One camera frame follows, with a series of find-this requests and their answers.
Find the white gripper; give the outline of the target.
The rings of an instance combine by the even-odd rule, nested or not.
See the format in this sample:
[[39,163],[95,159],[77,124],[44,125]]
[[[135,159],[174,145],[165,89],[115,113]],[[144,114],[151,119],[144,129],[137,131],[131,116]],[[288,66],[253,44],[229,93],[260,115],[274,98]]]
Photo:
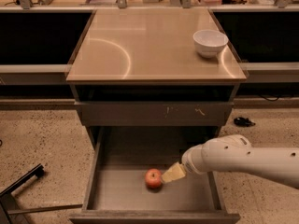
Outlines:
[[202,158],[202,146],[198,145],[189,148],[183,154],[181,162],[183,165],[179,162],[176,162],[161,175],[161,179],[165,184],[185,177],[186,171],[190,174],[198,175],[205,171],[205,165]]

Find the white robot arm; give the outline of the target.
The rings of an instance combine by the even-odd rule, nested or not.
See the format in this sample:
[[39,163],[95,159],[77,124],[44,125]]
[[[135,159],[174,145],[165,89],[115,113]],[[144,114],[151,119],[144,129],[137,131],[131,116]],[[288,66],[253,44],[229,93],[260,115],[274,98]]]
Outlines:
[[186,175],[207,172],[239,172],[299,189],[299,149],[290,147],[253,147],[240,135],[213,138],[189,148],[162,174],[169,183]]

